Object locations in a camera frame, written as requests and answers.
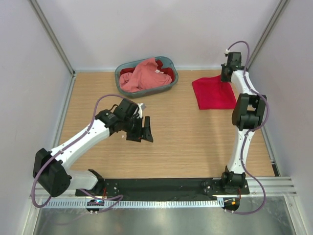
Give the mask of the magenta red t shirt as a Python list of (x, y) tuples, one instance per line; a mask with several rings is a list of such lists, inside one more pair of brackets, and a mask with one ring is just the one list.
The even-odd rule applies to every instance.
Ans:
[(221, 75), (203, 77), (192, 82), (200, 110), (234, 109), (236, 98), (231, 85), (222, 82)]

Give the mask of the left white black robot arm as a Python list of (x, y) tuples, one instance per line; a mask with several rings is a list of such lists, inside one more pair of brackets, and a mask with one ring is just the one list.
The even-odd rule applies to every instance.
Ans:
[(51, 197), (68, 189), (85, 190), (93, 196), (100, 195), (104, 178), (95, 170), (71, 170), (71, 166), (100, 141), (123, 131), (128, 141), (153, 142), (150, 117), (143, 116), (145, 105), (123, 99), (110, 109), (94, 112), (90, 124), (65, 143), (51, 149), (40, 149), (35, 155), (33, 177)]

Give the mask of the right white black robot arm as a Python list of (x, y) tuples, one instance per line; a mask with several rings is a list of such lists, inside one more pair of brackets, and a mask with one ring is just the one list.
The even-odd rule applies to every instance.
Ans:
[(248, 150), (256, 129), (262, 125), (267, 98), (254, 88), (249, 72), (242, 65), (241, 53), (226, 50), (225, 56), (227, 62), (222, 64), (222, 81), (233, 83), (239, 93), (231, 118), (236, 129), (235, 142), (220, 180), (221, 190), (231, 194), (247, 187)]

